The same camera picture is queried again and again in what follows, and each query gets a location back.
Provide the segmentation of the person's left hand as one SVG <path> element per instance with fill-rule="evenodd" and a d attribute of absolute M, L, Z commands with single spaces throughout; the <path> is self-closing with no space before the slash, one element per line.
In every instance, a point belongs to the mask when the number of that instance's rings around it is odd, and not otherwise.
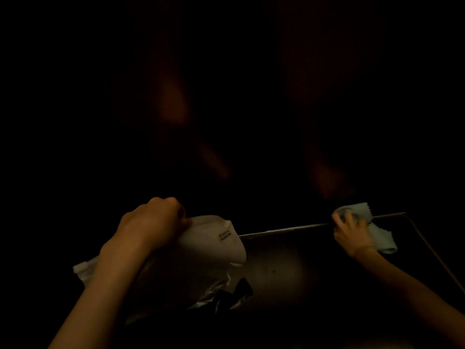
<path fill-rule="evenodd" d="M 134 246 L 140 251 L 153 252 L 171 243 L 192 223 L 176 198 L 154 197 L 121 218 L 108 244 Z"/>

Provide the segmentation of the person's right forearm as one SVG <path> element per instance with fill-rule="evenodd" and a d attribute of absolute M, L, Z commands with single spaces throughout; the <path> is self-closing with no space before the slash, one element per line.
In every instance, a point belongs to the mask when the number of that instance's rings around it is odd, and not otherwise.
<path fill-rule="evenodd" d="M 387 287 L 429 329 L 456 349 L 465 349 L 465 314 L 387 261 L 373 247 L 360 247 L 351 253 L 351 257 Z"/>

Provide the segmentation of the person's right hand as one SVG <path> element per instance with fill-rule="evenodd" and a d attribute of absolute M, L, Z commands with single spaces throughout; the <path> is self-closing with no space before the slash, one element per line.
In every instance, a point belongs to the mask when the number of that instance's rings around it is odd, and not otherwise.
<path fill-rule="evenodd" d="M 368 229 L 366 231 L 335 231 L 334 229 L 333 234 L 335 241 L 353 259 L 360 258 L 366 253 L 376 252 Z"/>

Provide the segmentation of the person's left forearm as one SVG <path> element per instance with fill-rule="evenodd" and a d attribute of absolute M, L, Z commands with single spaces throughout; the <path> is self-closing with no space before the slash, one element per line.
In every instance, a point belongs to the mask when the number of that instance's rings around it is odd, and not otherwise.
<path fill-rule="evenodd" d="M 104 244 L 89 285 L 48 349 L 107 349 L 125 297 L 153 251 L 142 242 Z"/>

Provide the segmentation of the light blue cleaning cloth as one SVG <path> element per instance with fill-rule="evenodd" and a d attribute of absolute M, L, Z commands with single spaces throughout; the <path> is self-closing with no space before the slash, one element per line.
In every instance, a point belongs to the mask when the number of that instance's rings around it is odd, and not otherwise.
<path fill-rule="evenodd" d="M 394 254 L 398 251 L 392 232 L 379 228 L 372 222 L 373 215 L 368 203 L 345 205 L 334 210 L 334 213 L 339 215 L 342 222 L 345 222 L 346 212 L 352 215 L 355 224 L 357 224 L 360 219 L 366 222 L 369 235 L 376 251 L 382 254 Z"/>

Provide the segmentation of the black glossy wrapper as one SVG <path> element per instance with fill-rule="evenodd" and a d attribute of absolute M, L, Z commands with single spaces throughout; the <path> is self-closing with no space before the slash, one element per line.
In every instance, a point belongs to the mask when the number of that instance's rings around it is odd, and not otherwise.
<path fill-rule="evenodd" d="M 232 293 L 219 290 L 212 300 L 212 310 L 220 315 L 239 306 L 253 296 L 253 288 L 245 277 L 241 278 Z"/>

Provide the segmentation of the white plastic bag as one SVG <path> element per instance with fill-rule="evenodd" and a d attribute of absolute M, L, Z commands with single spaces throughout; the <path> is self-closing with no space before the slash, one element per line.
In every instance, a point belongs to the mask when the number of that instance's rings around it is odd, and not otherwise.
<path fill-rule="evenodd" d="M 229 286 L 230 272 L 247 260 L 231 221 L 215 215 L 192 225 L 144 262 L 126 299 L 125 325 L 172 310 L 198 309 Z"/>

